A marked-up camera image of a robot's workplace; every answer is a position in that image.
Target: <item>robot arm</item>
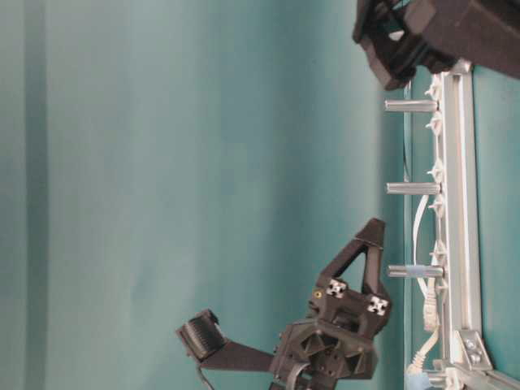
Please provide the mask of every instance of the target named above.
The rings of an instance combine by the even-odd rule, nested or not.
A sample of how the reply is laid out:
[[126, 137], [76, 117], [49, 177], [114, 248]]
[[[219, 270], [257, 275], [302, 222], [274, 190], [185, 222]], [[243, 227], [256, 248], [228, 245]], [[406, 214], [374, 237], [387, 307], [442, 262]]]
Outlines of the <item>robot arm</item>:
[[[371, 219], [318, 277], [307, 318], [289, 324], [275, 355], [227, 339], [219, 321], [204, 310], [176, 333], [201, 368], [269, 371], [270, 390], [333, 390], [339, 379], [369, 379], [377, 357], [375, 335], [384, 327], [392, 303], [380, 282], [384, 222]], [[366, 256], [361, 292], [340, 277], [361, 255]]]

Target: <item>black mount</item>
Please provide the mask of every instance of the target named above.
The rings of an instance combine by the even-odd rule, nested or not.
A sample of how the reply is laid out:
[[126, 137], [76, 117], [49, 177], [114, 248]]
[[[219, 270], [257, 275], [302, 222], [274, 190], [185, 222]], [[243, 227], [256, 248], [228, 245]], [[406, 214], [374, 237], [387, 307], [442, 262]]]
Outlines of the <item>black mount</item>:
[[[320, 273], [310, 312], [286, 327], [275, 355], [227, 339], [210, 310], [176, 333], [199, 369], [268, 371], [275, 377], [270, 390], [332, 390], [339, 379], [369, 379], [377, 364], [373, 339], [392, 308], [380, 281], [383, 240], [384, 222], [371, 219]], [[365, 271], [357, 292], [340, 277], [362, 254]]]
[[518, 0], [357, 0], [353, 39], [387, 90], [459, 58], [520, 78]]

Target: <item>small metal bracket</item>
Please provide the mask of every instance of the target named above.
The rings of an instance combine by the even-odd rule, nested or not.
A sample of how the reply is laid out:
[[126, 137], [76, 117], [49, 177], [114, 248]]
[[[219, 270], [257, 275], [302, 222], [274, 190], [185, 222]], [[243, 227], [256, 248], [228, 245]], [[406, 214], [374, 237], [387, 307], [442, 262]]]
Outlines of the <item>small metal bracket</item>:
[[470, 371], [491, 371], [493, 365], [488, 352], [477, 331], [456, 331], [457, 338], [461, 342], [464, 361]]

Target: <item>silver metal rod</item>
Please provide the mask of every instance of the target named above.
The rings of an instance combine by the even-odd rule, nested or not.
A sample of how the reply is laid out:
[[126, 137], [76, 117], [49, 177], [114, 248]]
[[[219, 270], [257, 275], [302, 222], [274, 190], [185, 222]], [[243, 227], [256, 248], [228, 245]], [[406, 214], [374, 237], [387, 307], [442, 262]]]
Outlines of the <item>silver metal rod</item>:
[[388, 266], [391, 278], [442, 278], [442, 266]]
[[393, 195], [436, 195], [440, 193], [440, 184], [387, 183], [387, 193]]
[[433, 100], [385, 100], [384, 109], [391, 112], [435, 112], [439, 104]]

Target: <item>white cable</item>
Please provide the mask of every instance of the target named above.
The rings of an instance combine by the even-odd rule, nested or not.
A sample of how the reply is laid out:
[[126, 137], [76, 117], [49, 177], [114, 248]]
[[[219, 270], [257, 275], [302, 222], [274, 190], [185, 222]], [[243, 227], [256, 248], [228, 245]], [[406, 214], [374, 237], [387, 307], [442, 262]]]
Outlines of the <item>white cable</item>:
[[[428, 195], [422, 195], [421, 201], [418, 204], [417, 211], [415, 212], [414, 219], [414, 265], [417, 265], [417, 245], [418, 245], [418, 234], [421, 220], [423, 219], [424, 211], [427, 208]], [[423, 278], [417, 278], [419, 287], [424, 296], [424, 307], [422, 308], [422, 316], [424, 320], [424, 330], [432, 332], [426, 343], [422, 348], [415, 354], [414, 361], [408, 366], [408, 374], [420, 374], [423, 372], [424, 361], [426, 356], [435, 346], [439, 340], [439, 313], [437, 311], [437, 294], [436, 294], [436, 280], [435, 278], [429, 278], [428, 284]]]
[[[421, 225], [421, 220], [423, 219], [424, 210], [427, 207], [429, 195], [422, 195], [421, 201], [419, 202], [419, 205], [417, 206], [417, 211], [415, 212], [415, 218], [414, 218], [414, 265], [417, 266], [417, 240], [419, 235], [419, 226]], [[421, 288], [423, 296], [426, 298], [427, 295], [427, 286], [426, 282], [423, 278], [417, 278], [417, 281], [419, 283], [419, 287]]]

